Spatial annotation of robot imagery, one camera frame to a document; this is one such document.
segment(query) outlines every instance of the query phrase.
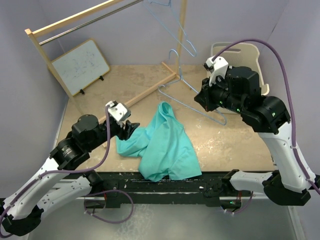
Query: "clothing rack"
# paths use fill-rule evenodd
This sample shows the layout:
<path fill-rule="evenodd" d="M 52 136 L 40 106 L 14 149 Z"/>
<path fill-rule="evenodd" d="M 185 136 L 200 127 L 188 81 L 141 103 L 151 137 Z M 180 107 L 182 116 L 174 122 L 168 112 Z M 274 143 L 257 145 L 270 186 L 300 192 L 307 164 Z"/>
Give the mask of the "clothing rack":
<path fill-rule="evenodd" d="M 82 111 L 80 105 L 77 103 L 77 101 L 75 100 L 74 96 L 71 94 L 71 92 L 68 90 L 66 84 L 63 82 L 61 76 L 59 75 L 59 73 L 57 72 L 57 70 L 55 69 L 54 65 L 52 64 L 52 62 L 50 61 L 48 55 L 46 54 L 46 52 L 44 51 L 44 49 L 42 48 L 43 45 L 47 44 L 47 43 L 50 43 L 58 38 L 61 38 L 62 36 L 65 36 L 67 34 L 70 34 L 78 29 L 81 29 L 85 26 L 88 26 L 90 24 L 93 24 L 101 19 L 104 19 L 108 16 L 111 16 L 115 13 L 118 13 L 124 9 L 127 9 L 135 4 L 138 4 L 140 2 L 142 2 L 143 0 L 135 0 L 131 3 L 128 3 L 122 7 L 119 7 L 111 12 L 108 12 L 104 15 L 101 15 L 93 20 L 90 20 L 88 22 L 85 22 L 81 25 L 78 25 L 76 27 L 73 27 L 67 31 L 64 31 L 62 33 L 59 33 L 53 37 L 50 37 L 42 42 L 39 42 L 37 40 L 37 38 L 41 37 L 41 36 L 44 36 L 46 34 L 49 34 L 55 30 L 58 30 L 58 29 L 61 29 L 71 23 L 74 23 L 80 19 L 83 19 L 85 17 L 88 17 L 98 11 L 101 11 L 103 9 L 106 9 L 110 6 L 113 6 L 115 4 L 118 4 L 120 2 L 123 2 L 124 0 L 108 0 L 108 1 L 105 1 L 103 3 L 100 3 L 96 6 L 93 6 L 91 8 L 88 8 L 84 11 L 81 11 L 77 14 L 74 14 L 72 16 L 69 16 L 65 19 L 62 19 L 60 21 L 57 21 L 55 23 L 52 23 L 48 26 L 45 26 L 43 28 L 40 28 L 38 30 L 35 30 L 35 31 L 31 31 L 29 28 L 25 30 L 26 34 L 28 35 L 28 37 L 30 38 L 30 40 L 32 41 L 32 43 L 34 44 L 35 48 L 38 50 L 38 52 L 40 53 L 40 55 L 42 56 L 43 60 L 45 61 L 45 63 L 47 64 L 49 70 L 51 71 L 51 73 L 53 74 L 53 76 L 57 79 L 57 81 L 60 83 L 60 85 L 62 86 L 63 90 L 66 92 L 66 94 L 68 95 L 69 99 L 72 101 L 72 103 L 75 105 L 75 107 L 77 108 L 77 110 L 79 111 L 79 113 L 81 115 L 84 114 L 84 112 Z M 181 7 L 180 7 L 180 24 L 182 27 L 185 26 L 185 19 L 186 19 L 186 11 L 187 11 L 187 0 L 181 0 Z M 183 31 L 181 28 L 179 28 L 178 30 L 178 40 L 180 41 L 180 43 L 183 42 Z M 181 55 L 181 45 L 178 43 L 177 44 L 177 52 L 178 52 L 178 55 L 180 56 Z M 150 88 L 148 88 L 147 90 L 143 91 L 142 93 L 138 94 L 137 96 L 135 96 L 134 98 L 130 99 L 129 101 L 127 101 L 125 104 L 128 106 L 128 107 L 131 107 L 132 105 L 136 104 L 137 102 L 139 102 L 140 100 L 142 100 L 143 98 L 145 98 L 146 96 L 150 95 L 151 93 L 153 93 L 155 90 L 158 89 L 158 86 L 159 85 L 164 85 L 166 83 L 168 83 L 169 81 L 175 79 L 175 78 L 178 78 L 179 77 L 179 61 L 178 61 L 178 58 L 176 58 L 176 61 L 175 61 L 175 70 L 172 70 L 170 67 L 168 67 L 164 62 L 162 62 L 162 65 L 164 67 L 166 67 L 170 72 L 171 74 L 167 77 L 165 77 L 164 79 L 160 80 L 158 83 L 156 83 L 155 85 L 151 86 Z M 106 117 L 102 117 L 99 119 L 99 122 L 103 122 L 104 120 L 106 119 Z"/>

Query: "silver hanging rod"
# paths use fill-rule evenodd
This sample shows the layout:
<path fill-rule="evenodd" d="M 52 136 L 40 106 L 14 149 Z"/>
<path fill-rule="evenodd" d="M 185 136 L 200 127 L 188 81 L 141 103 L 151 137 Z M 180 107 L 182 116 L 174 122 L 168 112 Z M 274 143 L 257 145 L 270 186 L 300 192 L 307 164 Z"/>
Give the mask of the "silver hanging rod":
<path fill-rule="evenodd" d="M 76 27 L 74 27 L 74 28 L 71 28 L 71 29 L 69 29 L 69 30 L 67 30 L 67 31 L 64 31 L 64 32 L 62 32 L 62 33 L 60 33 L 60 34 L 58 34 L 58 35 L 55 35 L 55 36 L 53 36 L 53 37 L 50 37 L 50 38 L 48 38 L 47 40 L 44 40 L 44 41 L 40 42 L 39 44 L 40 44 L 40 46 L 43 46 L 43 45 L 45 45 L 45 44 L 47 44 L 47 43 L 52 42 L 53 40 L 56 40 L 56 39 L 58 39 L 58 38 L 61 38 L 61 37 L 64 36 L 64 35 L 67 35 L 67 34 L 69 34 L 69 33 L 72 33 L 72 32 L 74 32 L 74 31 L 76 31 L 76 30 L 78 30 L 78 29 L 81 29 L 81 28 L 83 28 L 83 27 L 85 27 L 85 26 L 88 26 L 88 25 L 90 25 L 90 24 L 93 24 L 93 23 L 95 23 L 95 22 L 97 22 L 97 21 L 99 21 L 99 20 L 101 20 L 101 19 L 104 19 L 104 18 L 106 18 L 106 17 L 108 17 L 108 16 L 111 16 L 111 15 L 113 15 L 113 14 L 116 14 L 116 13 L 118 13 L 118 12 L 120 12 L 120 11 L 126 9 L 126 8 L 129 8 L 129 7 L 131 7 L 131 6 L 133 6 L 133 5 L 137 4 L 137 3 L 140 3 L 140 2 L 142 2 L 142 1 L 143 1 L 143 0 L 133 1 L 133 2 L 131 2 L 131 3 L 129 3 L 129 4 L 127 4 L 127 5 L 124 5 L 124 6 L 122 6 L 122 7 L 117 8 L 116 10 L 113 10 L 113 11 L 111 11 L 111 12 L 108 12 L 108 13 L 102 15 L 102 16 L 99 16 L 99 17 L 97 17 L 97 18 L 95 18 L 95 19 L 92 19 L 92 20 L 90 20 L 90 21 L 88 21 L 88 22 L 85 22 L 85 23 L 83 23 L 83 24 L 81 24 L 81 25 L 79 25 L 79 26 L 76 26 Z"/>

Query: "table surface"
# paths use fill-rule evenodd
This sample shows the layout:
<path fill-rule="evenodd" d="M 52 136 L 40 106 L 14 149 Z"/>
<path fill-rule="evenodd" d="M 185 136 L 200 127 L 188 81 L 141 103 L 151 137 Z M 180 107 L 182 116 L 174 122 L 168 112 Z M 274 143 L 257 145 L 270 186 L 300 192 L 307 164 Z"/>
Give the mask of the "table surface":
<path fill-rule="evenodd" d="M 97 80 L 85 91 L 77 94 L 76 101 L 86 114 L 98 118 L 104 114 L 105 104 L 111 100 L 125 103 L 145 89 L 170 74 L 162 65 L 112 65 L 111 71 L 104 76 L 104 81 Z M 201 81 L 206 71 L 201 65 L 183 65 L 184 79 L 196 89 L 201 88 Z M 196 95 L 188 86 L 178 82 L 167 86 L 165 93 L 205 113 L 202 107 L 194 102 Z M 145 127 L 154 116 L 157 106 L 165 101 L 171 104 L 174 114 L 190 138 L 202 171 L 272 171 L 274 169 L 270 152 L 257 133 L 247 126 L 237 114 L 226 114 L 226 126 L 220 125 L 201 114 L 171 100 L 158 91 L 153 92 L 133 105 L 132 123 L 138 122 Z M 216 112 L 208 113 L 220 121 L 223 118 Z M 65 138 L 72 124 L 80 117 L 79 112 L 68 102 L 63 118 L 58 142 Z M 79 169 L 95 166 L 104 156 L 105 148 L 99 146 L 91 153 L 91 158 Z M 108 158 L 97 171 L 101 172 L 135 172 L 138 171 L 140 158 L 121 157 L 116 152 L 116 140 L 111 140 Z"/>

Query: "purple cable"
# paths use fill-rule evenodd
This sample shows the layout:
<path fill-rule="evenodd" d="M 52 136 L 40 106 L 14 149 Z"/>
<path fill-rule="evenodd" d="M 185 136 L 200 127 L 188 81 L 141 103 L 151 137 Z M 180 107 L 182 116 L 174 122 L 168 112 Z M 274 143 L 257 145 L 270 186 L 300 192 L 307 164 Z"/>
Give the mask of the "purple cable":
<path fill-rule="evenodd" d="M 109 105 L 107 105 L 105 107 L 105 118 L 106 118 L 106 140 L 107 140 L 107 146 L 106 146 L 106 150 L 105 150 L 105 154 L 102 158 L 102 160 L 95 166 L 88 168 L 88 169 L 84 169 L 84 170 L 52 170 L 52 171 L 46 171 L 42 174 L 40 174 L 38 176 L 38 178 L 32 180 L 31 182 L 29 182 L 29 184 L 27 186 L 25 186 L 14 198 L 13 200 L 10 202 L 9 206 L 3 211 L 3 213 L 0 216 L 0 223 L 2 223 L 6 213 L 9 211 L 9 209 L 14 206 L 15 202 L 29 189 L 31 188 L 32 185 L 34 185 L 39 179 L 43 178 L 45 175 L 48 174 L 82 174 L 82 173 L 86 173 L 86 172 L 90 172 L 92 170 L 95 170 L 96 168 L 100 167 L 105 160 L 107 159 L 107 156 L 109 154 L 109 149 L 110 149 L 110 139 L 111 139 L 111 133 L 110 133 L 110 118 L 109 118 L 109 114 L 108 114 L 108 109 L 109 109 Z M 0 238 L 2 239 L 6 239 L 11 237 L 12 234 L 9 235 L 3 235 L 1 233 L 0 230 Z"/>
<path fill-rule="evenodd" d="M 291 129 L 292 139 L 291 140 L 292 140 L 293 154 L 295 156 L 296 162 L 298 163 L 298 165 L 301 168 L 303 174 L 305 175 L 306 180 L 311 184 L 313 189 L 320 195 L 320 189 L 316 186 L 316 184 L 313 181 L 310 180 L 310 175 L 309 175 L 307 169 L 305 168 L 304 164 L 301 162 L 300 156 L 298 154 L 298 150 L 296 149 L 296 146 L 297 146 L 297 133 L 296 133 L 295 112 L 294 112 L 294 107 L 293 107 L 293 104 L 292 104 L 291 93 L 290 93 L 289 82 L 288 82 L 288 77 L 287 77 L 285 65 L 282 62 L 282 59 L 281 59 L 279 53 L 276 51 L 276 49 L 273 46 L 271 46 L 269 43 L 267 43 L 266 41 L 263 41 L 263 40 L 260 40 L 260 39 L 255 39 L 255 38 L 242 39 L 242 40 L 239 40 L 239 41 L 235 41 L 235 42 L 231 43 L 230 45 L 228 45 L 228 46 L 224 47 L 223 49 L 221 49 L 212 58 L 212 61 L 214 61 L 219 55 L 221 55 L 227 49 L 233 47 L 234 45 L 237 45 L 239 43 L 244 43 L 244 42 L 257 42 L 257 43 L 260 43 L 260 44 L 263 44 L 263 45 L 267 46 L 274 53 L 276 59 L 278 60 L 278 62 L 280 64 L 280 68 L 281 68 L 281 71 L 282 71 L 282 74 L 283 74 L 285 91 L 286 91 L 288 104 L 289 104 L 289 109 L 290 109 L 291 121 L 292 121 L 292 129 Z"/>
<path fill-rule="evenodd" d="M 246 202 L 246 204 L 245 204 L 242 208 L 240 208 L 238 211 L 225 211 L 225 212 L 226 212 L 226 213 L 229 213 L 229 214 L 239 214 L 239 213 L 243 212 L 243 211 L 250 205 L 250 203 L 252 202 L 253 196 L 254 196 L 254 192 L 252 191 L 249 200 L 248 200 L 248 201 Z"/>
<path fill-rule="evenodd" d="M 124 223 L 125 221 L 127 221 L 129 218 L 131 218 L 132 214 L 134 213 L 134 208 L 135 208 L 135 204 L 134 204 L 134 201 L 132 200 L 132 198 L 129 196 L 128 193 L 126 193 L 125 191 L 121 191 L 121 190 L 117 190 L 117 189 L 113 189 L 113 190 L 107 190 L 107 191 L 102 191 L 102 192 L 98 192 L 98 193 L 92 193 L 92 194 L 88 194 L 86 195 L 86 197 L 92 197 L 92 196 L 96 196 L 96 195 L 100 195 L 100 194 L 107 194 L 107 193 L 121 193 L 121 194 L 124 194 L 128 197 L 128 199 L 130 200 L 131 202 L 131 211 L 129 213 L 129 215 L 120 220 L 120 221 L 110 221 L 110 220 L 106 220 L 106 219 L 103 219 L 97 215 L 94 215 L 92 212 L 89 212 L 86 205 L 83 205 L 84 206 L 84 210 L 85 210 L 85 213 L 91 215 L 92 217 L 96 218 L 96 219 L 99 219 L 107 224 L 122 224 Z"/>

